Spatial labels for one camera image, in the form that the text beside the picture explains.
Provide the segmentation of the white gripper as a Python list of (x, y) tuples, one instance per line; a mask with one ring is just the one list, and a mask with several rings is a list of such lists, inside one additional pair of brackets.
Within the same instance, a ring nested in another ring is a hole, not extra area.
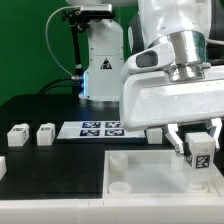
[(166, 125), (165, 137), (178, 156), (184, 155), (184, 144), (177, 134), (177, 124), (207, 120), (206, 128), (219, 151), (224, 117), (224, 66), (206, 69), (202, 80), (171, 82), (162, 70), (138, 69), (126, 63), (122, 68), (119, 112), (127, 131)]

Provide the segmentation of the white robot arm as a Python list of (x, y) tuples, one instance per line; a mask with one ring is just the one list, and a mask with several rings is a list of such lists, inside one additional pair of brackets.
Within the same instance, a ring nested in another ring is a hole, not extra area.
[(163, 130), (177, 154), (179, 126), (224, 120), (224, 65), (207, 58), (224, 17), (219, 0), (66, 0), (88, 31), (89, 62), (79, 98), (118, 103), (128, 131)]

